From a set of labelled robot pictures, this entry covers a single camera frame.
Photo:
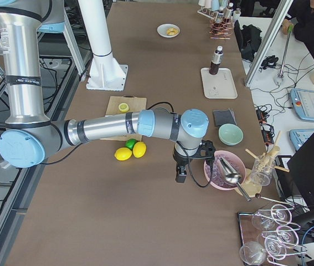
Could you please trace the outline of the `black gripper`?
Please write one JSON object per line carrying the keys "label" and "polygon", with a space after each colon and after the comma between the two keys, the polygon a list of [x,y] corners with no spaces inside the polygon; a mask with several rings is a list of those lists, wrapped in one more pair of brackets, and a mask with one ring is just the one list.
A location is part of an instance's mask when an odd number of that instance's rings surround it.
{"label": "black gripper", "polygon": [[197,147],[195,153],[190,155],[188,152],[191,149],[186,149],[183,147],[180,141],[176,142],[176,146],[173,150],[173,158],[176,162],[176,182],[184,183],[187,177],[187,165],[192,159],[205,160],[206,164],[212,168],[215,161],[215,147],[213,142],[210,140],[202,140]]}

